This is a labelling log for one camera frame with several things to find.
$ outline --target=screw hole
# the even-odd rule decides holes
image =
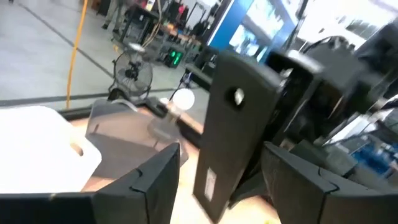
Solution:
[[[226,93],[226,101],[234,109],[240,110],[244,106],[244,92],[240,88],[232,88]]]
[[[72,142],[70,143],[70,147],[79,155],[79,156],[83,156],[83,150],[81,149],[81,147],[79,147],[76,143]]]

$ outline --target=blue screen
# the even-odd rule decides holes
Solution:
[[[263,62],[270,50],[283,46],[296,25],[297,18],[281,0],[235,0],[210,46],[220,50],[232,46]]]

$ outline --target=fan grille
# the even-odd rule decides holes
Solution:
[[[115,61],[114,78],[118,88],[129,96],[141,96],[152,83],[152,65],[137,52],[126,51]]]

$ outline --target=black plastic panel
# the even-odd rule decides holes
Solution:
[[[234,102],[237,89],[244,93],[239,105]],[[240,55],[219,55],[193,189],[215,223],[261,141],[279,94],[280,80],[271,69]]]
[[[319,224],[326,194],[337,189],[319,176],[321,168],[272,144],[266,144],[261,164],[281,222]]]

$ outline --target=monitor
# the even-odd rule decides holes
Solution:
[[[253,56],[259,45],[257,44],[256,36],[248,31],[243,25],[239,25],[235,34],[232,36],[229,44],[233,50],[239,54]]]
[[[247,16],[270,39],[273,39],[284,25],[281,13],[269,0],[254,0]]]

